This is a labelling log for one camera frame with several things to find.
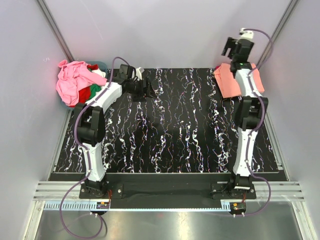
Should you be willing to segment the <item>salmon orange t-shirt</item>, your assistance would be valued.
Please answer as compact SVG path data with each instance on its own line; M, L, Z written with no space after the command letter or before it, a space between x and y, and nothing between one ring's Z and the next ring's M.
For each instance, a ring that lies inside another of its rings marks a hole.
M213 72L218 87L223 98L233 98L241 96L240 87L230 71L230 64L222 63ZM264 93L265 89L261 81L259 70L253 71L253 79L260 93Z

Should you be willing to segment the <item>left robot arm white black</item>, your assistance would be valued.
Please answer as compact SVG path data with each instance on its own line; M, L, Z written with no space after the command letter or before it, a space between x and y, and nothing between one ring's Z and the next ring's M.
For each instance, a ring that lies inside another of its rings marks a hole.
M108 193L108 186L102 182L106 172L102 160L102 140L106 135L105 113L123 94L130 94L133 102L156 99L157 95L148 77L143 77L142 67L121 64L118 73L86 103L74 107L75 140L85 154L86 177L93 182L90 192L97 198Z

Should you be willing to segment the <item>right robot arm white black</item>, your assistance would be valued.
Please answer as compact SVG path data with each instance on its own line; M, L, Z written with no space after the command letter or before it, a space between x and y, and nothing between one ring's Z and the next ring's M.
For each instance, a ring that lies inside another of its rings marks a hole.
M245 38L229 37L222 55L231 59L230 72L240 88L241 101L234 116L238 130L236 160L227 185L228 195L239 198L253 187L252 158L256 137L264 121L268 99L254 81L254 68L248 61L254 43Z

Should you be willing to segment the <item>white garment in basket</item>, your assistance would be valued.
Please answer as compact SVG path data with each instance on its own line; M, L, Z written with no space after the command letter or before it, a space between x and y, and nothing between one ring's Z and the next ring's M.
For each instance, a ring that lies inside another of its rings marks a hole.
M106 77L106 73L104 71L100 70L99 68L95 69L95 70L92 70L91 72L101 76L102 78Z

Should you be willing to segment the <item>teal laundry basket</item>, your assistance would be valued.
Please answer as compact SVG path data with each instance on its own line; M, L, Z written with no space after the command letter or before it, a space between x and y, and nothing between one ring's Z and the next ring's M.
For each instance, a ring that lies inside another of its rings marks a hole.
M107 65L106 65L105 63L103 63L103 62L101 62L101 61L86 61L86 62L89 63L89 64L91 64L91 65L97 64L97 65L98 65L98 68L99 68L101 71L103 71L103 72L106 73L106 77L105 77L105 78L107 78L108 67L107 67ZM69 106L67 106L67 105L62 101L61 97L60 97L60 100L61 100L61 104L62 104L65 108L67 108L67 109L72 110L72 109L76 106L76 105L74 105L74 106L69 107Z

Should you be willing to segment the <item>green garment in basket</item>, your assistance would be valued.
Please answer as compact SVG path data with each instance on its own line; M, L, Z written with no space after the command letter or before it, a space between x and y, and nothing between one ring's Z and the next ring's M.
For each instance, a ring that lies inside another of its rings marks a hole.
M89 87L89 90L90 90L90 96L89 96L89 100L91 100L92 98L94 98L98 92L100 92L102 89L102 87L100 85L97 85L97 84L92 84L90 87Z

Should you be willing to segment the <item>red garment in basket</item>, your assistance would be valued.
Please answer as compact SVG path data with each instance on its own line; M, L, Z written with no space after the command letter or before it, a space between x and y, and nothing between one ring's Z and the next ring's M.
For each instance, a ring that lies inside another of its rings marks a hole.
M99 69L99 66L97 65L97 64L94 64L94 65L91 65L91 64L89 64L88 66L87 66L87 69L90 71L90 72L92 72L92 70L97 70L97 69ZM78 102L79 103L85 103L86 101L88 101L89 100L89 97L90 97L90 86L88 86L88 87L85 87L85 88L83 88L83 89L81 89L79 92L78 92L78 94L79 94L79 100L78 100Z

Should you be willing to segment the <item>light pink t-shirt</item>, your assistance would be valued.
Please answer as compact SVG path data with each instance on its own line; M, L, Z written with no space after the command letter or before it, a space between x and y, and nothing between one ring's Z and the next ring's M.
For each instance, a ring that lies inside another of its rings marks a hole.
M60 72L57 75L56 91L68 107L73 107L79 102L80 90L92 84L102 87L107 82L106 78L90 72L88 65L91 64L85 61L68 62L66 59L58 64Z

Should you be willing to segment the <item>right corner aluminium post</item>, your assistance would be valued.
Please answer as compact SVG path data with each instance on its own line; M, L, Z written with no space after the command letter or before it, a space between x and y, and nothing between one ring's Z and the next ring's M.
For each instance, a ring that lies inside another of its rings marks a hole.
M300 0L290 0L284 13L282 14L275 30L273 31L270 40L268 41L258 63L257 68L260 69L271 57L275 43L277 39L280 37L282 31L284 30L287 22L289 21L290 17L292 16L293 12L295 11L296 7L300 3Z

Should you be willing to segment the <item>corner aluminium post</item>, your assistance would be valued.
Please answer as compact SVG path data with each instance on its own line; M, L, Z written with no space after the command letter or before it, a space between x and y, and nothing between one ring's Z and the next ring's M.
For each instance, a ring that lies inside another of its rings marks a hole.
M65 40L65 38L63 37L58 24L55 21L55 18L53 16L53 14L51 13L47 3L45 0L36 0L36 3L41 11L41 13L43 14L45 20L47 21L54 37L56 38L62 52L64 53L66 59L69 62L74 61L74 56L70 50L70 48L68 47L68 44Z
M280 37L282 31L284 30L287 22L289 21L290 17L292 16L293 12L295 11L296 7L300 3L300 0L290 0L284 13L282 14L275 30L273 31L270 40L268 41L258 63L257 68L260 69L271 57L275 43L277 39Z

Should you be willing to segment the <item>left corner aluminium post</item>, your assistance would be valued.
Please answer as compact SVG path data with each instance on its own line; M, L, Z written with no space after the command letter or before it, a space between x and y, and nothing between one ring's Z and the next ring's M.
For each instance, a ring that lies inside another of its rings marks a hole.
M54 37L56 38L62 52L64 53L66 59L69 62L74 61L74 56L70 50L70 48L68 47L68 44L65 40L65 38L63 37L58 24L55 21L55 18L53 16L53 14L51 13L47 3L45 0L36 0L36 3L41 11L41 13L43 14L45 20L47 21Z

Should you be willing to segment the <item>aluminium frame rail front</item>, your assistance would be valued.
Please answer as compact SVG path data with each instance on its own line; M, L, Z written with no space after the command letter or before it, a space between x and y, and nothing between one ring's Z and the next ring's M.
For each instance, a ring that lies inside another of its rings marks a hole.
M41 181L33 201L42 202L46 210L64 211L129 211L129 212L230 212L241 202L257 203L261 208L266 202L303 202L300 184L295 181L273 181L267 186L255 182L253 196L232 198L213 189L208 183L173 183L165 187L157 183L157 190L142 188L137 182L115 183L111 194L98 198L84 196L74 182Z

